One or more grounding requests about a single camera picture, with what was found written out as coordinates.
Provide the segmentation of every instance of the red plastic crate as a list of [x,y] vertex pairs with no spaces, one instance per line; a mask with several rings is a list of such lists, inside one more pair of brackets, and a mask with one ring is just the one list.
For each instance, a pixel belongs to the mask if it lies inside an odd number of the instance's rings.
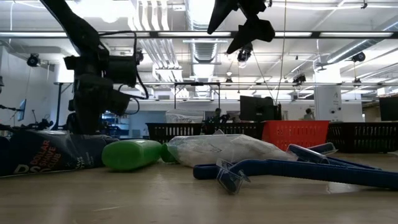
[[289,144],[303,147],[326,142],[329,121],[266,121],[262,140],[273,143],[281,150]]

